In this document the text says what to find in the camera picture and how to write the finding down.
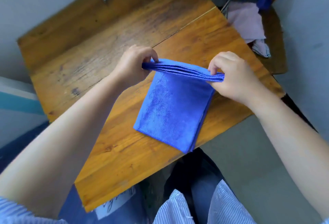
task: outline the hand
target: hand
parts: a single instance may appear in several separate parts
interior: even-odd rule
[[[254,97],[267,90],[247,62],[233,52],[221,52],[210,61],[208,70],[211,75],[215,75],[217,69],[225,73],[224,81],[208,83],[221,95],[248,107]]]
[[[155,62],[159,61],[157,53],[152,48],[133,45],[123,53],[113,72],[126,88],[131,87],[149,75],[149,70],[142,69],[142,63],[150,62],[151,58]]]

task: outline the wooden table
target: wooden table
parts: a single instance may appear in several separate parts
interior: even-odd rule
[[[54,121],[115,67],[133,44],[160,57],[208,67],[233,51],[278,96],[283,91],[210,0],[77,0],[19,40],[41,105]],[[75,181],[86,211],[160,170],[183,154],[133,129],[152,73],[116,101]],[[245,106],[213,97],[196,146],[249,115]]]

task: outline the striped shirt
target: striped shirt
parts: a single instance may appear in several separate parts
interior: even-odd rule
[[[35,217],[24,206],[0,197],[0,224],[66,224],[65,220]],[[160,207],[155,224],[193,224],[193,218],[182,193],[174,190]],[[227,184],[221,180],[212,196],[208,214],[209,224],[255,223]]]

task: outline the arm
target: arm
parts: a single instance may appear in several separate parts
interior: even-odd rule
[[[130,47],[114,71],[33,140],[0,175],[0,196],[37,216],[57,215],[122,91],[144,80],[150,47]]]
[[[225,72],[224,82],[211,85],[255,113],[299,190],[323,219],[328,218],[328,143],[271,93],[237,55],[218,54],[209,70],[215,74],[218,68]]]

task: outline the blue towel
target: blue towel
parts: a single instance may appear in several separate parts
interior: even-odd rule
[[[142,68],[157,72],[134,129],[184,153],[192,151],[214,93],[206,81],[222,82],[224,74],[212,76],[205,68],[165,59]]]

